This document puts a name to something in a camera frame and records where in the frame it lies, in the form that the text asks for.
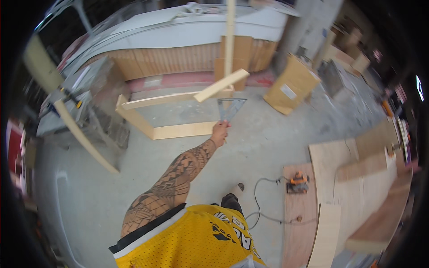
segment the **wooden stud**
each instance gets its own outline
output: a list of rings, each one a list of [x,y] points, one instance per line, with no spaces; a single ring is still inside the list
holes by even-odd
[[[236,0],[227,0],[227,35],[225,42],[225,77],[232,73],[234,58],[234,21]]]
[[[114,166],[112,166],[88,140],[88,138],[76,124],[73,117],[70,115],[64,102],[62,100],[58,100],[54,103],[54,106],[57,112],[60,114],[61,119],[63,119],[65,125],[69,128],[70,132],[80,142],[80,144],[82,144],[82,146],[95,158],[95,160],[97,160],[111,173],[119,173],[119,171]]]
[[[211,135],[217,121],[154,128],[154,140]]]
[[[231,93],[233,90],[231,89],[225,89],[213,96],[212,98],[230,98]],[[146,107],[151,105],[157,105],[157,104],[164,104],[164,103],[170,103],[170,102],[181,102],[185,100],[194,100],[194,96],[196,94],[200,93],[200,91],[194,91],[194,92],[185,92],[185,93],[177,93],[177,94],[170,94],[165,96],[159,96],[159,97],[153,97],[153,98],[147,98],[147,99],[139,99],[134,100],[130,102],[125,102],[122,104],[122,107],[125,110],[131,110],[136,109],[140,107]]]
[[[227,86],[234,84],[240,80],[242,80],[245,77],[248,77],[249,73],[246,70],[240,69],[232,74],[230,74],[227,77],[224,77],[223,79],[215,82],[211,86],[207,87],[206,89],[200,91],[198,94],[194,96],[194,98],[199,102],[203,102],[206,99],[210,98],[211,96],[215,95],[222,89],[226,88]]]
[[[122,105],[126,102],[128,102],[128,100],[123,95],[119,95],[115,111],[130,124],[145,133],[150,139],[154,139],[153,126],[151,126],[150,123],[136,110],[125,110]]]

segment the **cardboard box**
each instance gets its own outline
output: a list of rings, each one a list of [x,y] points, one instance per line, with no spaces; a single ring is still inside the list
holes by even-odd
[[[298,57],[289,54],[281,76],[264,96],[264,100],[282,114],[290,114],[320,83],[316,72]]]
[[[334,45],[330,45],[323,55],[324,61],[335,60],[343,68],[356,76],[365,71],[369,66],[369,59],[359,50],[357,46],[350,47],[346,52],[341,51]]]

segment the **wooden board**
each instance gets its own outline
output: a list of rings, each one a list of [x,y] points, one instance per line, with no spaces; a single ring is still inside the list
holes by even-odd
[[[125,110],[136,109],[140,107],[146,107],[151,105],[165,104],[170,102],[180,102],[185,100],[195,100],[194,96],[200,93],[200,91],[185,92],[177,94],[169,94],[159,97],[152,97],[146,99],[137,99],[134,101],[126,102],[122,104]],[[221,92],[211,96],[212,98],[231,98],[233,91],[231,89],[224,89]]]
[[[341,206],[320,204],[316,239],[308,268],[330,268],[337,247]]]
[[[347,238],[383,204],[397,177],[396,164],[391,163],[384,172],[354,180],[337,181],[338,167],[355,162],[359,157],[354,139],[310,145],[309,148],[317,202],[341,205],[341,225],[335,253],[337,255],[344,249]]]
[[[227,0],[227,36],[225,37],[224,77],[233,72],[234,59],[234,22],[236,16],[236,0]]]
[[[114,166],[112,166],[88,140],[88,138],[76,124],[73,117],[70,115],[69,111],[67,110],[67,107],[64,105],[64,102],[62,100],[58,100],[54,103],[54,106],[57,112],[60,114],[61,119],[63,119],[65,125],[69,128],[70,132],[80,142],[80,144],[82,144],[82,146],[95,158],[95,160],[97,160],[111,173],[119,173],[119,171]]]
[[[214,59],[214,80],[219,81],[224,77],[224,59],[216,58]],[[244,69],[245,61],[243,59],[234,59],[233,60],[233,72]],[[242,91],[246,87],[247,78],[244,78],[234,84],[234,89],[236,91]]]
[[[200,93],[194,95],[194,98],[199,103],[201,103],[206,99],[210,98],[211,96],[217,94],[219,91],[223,90],[224,88],[228,87],[229,85],[234,84],[248,76],[249,76],[249,73],[243,69],[235,71],[229,76],[222,78],[221,80],[215,82],[211,86],[202,90]]]
[[[154,139],[153,126],[151,126],[151,124],[136,110],[125,110],[122,105],[126,102],[128,102],[128,100],[123,95],[119,95],[115,111],[130,124],[145,133],[150,139]]]
[[[396,157],[390,157],[387,149],[384,149],[363,160],[339,167],[337,170],[337,181],[353,180],[385,171],[390,166],[390,163],[395,160]]]
[[[385,118],[376,127],[356,137],[356,146],[360,159],[376,154],[385,147],[389,149],[392,144],[397,145],[398,143],[395,123],[388,118]]]
[[[317,219],[316,186],[311,163],[283,167],[283,176],[291,178],[301,170],[310,177],[307,194],[288,194],[284,185],[285,219],[302,217],[302,222]],[[284,225],[283,268],[298,268],[308,263],[316,235],[317,222],[305,225]]]
[[[346,242],[352,251],[379,254],[389,245],[407,204],[412,172],[399,176],[381,205]]]
[[[154,128],[154,140],[211,135],[217,121]]]

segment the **tattoo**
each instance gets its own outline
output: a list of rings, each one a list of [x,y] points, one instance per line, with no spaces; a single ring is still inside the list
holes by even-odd
[[[215,151],[215,142],[208,139],[174,159],[155,185],[137,197],[128,208],[122,224],[121,238],[184,203],[190,182],[200,173]]]

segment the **sticker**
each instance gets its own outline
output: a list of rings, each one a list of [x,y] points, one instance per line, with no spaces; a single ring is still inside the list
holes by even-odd
[[[295,92],[293,92],[292,89],[290,89],[286,84],[283,84],[283,86],[280,88],[280,90],[283,93],[285,93],[289,99],[295,99],[296,98]]]

